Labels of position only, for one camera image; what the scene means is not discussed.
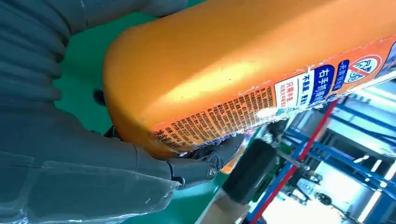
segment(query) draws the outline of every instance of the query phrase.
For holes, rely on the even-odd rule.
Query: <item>plastic bottle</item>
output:
[[[209,0],[132,27],[104,62],[112,121],[123,140],[168,157],[389,79],[379,72],[394,62],[395,8]]]

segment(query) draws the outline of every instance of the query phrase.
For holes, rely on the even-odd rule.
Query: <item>robotic hand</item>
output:
[[[166,16],[186,1],[0,0],[1,223],[122,221],[165,208],[174,189],[213,179],[232,159],[241,137],[161,161],[54,106],[73,34],[130,12]]]

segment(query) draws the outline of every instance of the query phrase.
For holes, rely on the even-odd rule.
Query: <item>blue metal rack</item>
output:
[[[385,127],[389,130],[396,132],[395,126],[386,124],[382,121],[372,118],[372,117],[370,117],[366,114],[363,114],[359,111],[348,108],[345,105],[338,104],[337,108],[344,110],[354,116],[363,118],[363,119],[368,120],[372,123],[375,123],[377,125],[380,125],[382,127]],[[333,115],[333,114],[331,114],[330,117],[334,120],[337,120],[337,121],[345,124],[345,125],[355,128],[363,133],[366,133],[378,140],[381,140],[391,146],[396,147],[396,137],[394,137],[394,136],[389,136],[389,135],[385,135],[382,133],[376,133],[376,132],[369,131],[365,128],[362,128],[358,125],[352,124],[349,121],[344,120],[344,119],[342,119],[336,115]],[[292,142],[294,146],[296,146],[295,151],[292,155],[292,158],[297,159],[299,154],[302,152],[304,145],[306,144],[306,142],[308,140],[308,137],[301,134],[300,132],[296,131],[295,129],[291,129],[291,128],[289,128],[287,130],[284,137],[287,138],[290,142]],[[318,161],[325,161],[327,164],[335,167],[342,173],[349,175],[354,180],[356,180],[360,184],[368,187],[371,190],[382,191],[384,194],[381,196],[381,200],[378,202],[378,204],[381,205],[381,207],[382,207],[382,208],[380,208],[379,212],[383,213],[384,207],[389,206],[389,203],[391,203],[393,200],[396,200],[396,183],[393,180],[386,180],[383,176],[381,176],[375,172],[372,172],[370,169],[367,169],[366,167],[363,167],[362,165],[360,165],[358,163],[354,163],[354,161],[350,157],[348,157],[348,156],[346,156],[346,155],[344,155],[330,147],[324,146],[318,142],[314,142],[313,148],[315,148],[316,151],[319,150],[320,153],[312,151],[312,148],[311,148],[311,150],[308,154],[309,157],[311,157],[315,160],[318,160]],[[353,169],[356,170],[356,172],[358,174],[360,174],[364,178],[369,178],[369,181],[366,182],[366,181],[363,181],[361,178],[358,178],[356,175],[351,175],[350,172],[346,172],[342,168],[338,167],[338,165],[335,164],[332,160],[330,160],[330,158],[335,158],[338,161],[352,167]],[[268,197],[272,194],[274,189],[279,185],[280,181],[285,177],[286,173],[288,173],[288,171],[292,167],[293,167],[293,165],[290,162],[287,162],[285,164],[285,166],[283,167],[283,169],[281,170],[279,175],[273,180],[273,182],[267,188],[266,193],[264,194],[261,201],[257,204],[253,213],[248,214],[248,216],[247,216],[248,221],[252,220],[252,218],[258,213],[260,207],[267,201]],[[387,186],[385,188],[381,186],[381,183],[383,183],[383,182],[387,183]],[[372,211],[370,213],[370,216],[367,217],[367,221],[368,221],[367,224],[371,224],[372,223],[371,220],[376,220],[378,217],[379,217],[379,214],[375,213],[375,211]]]

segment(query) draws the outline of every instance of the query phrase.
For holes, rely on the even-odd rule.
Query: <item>blue label stripe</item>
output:
[[[339,90],[344,84],[349,67],[349,60],[344,60],[338,64],[337,77],[335,79],[333,91]]]
[[[310,105],[322,101],[330,91],[334,77],[334,66],[323,65],[314,70],[314,83]]]

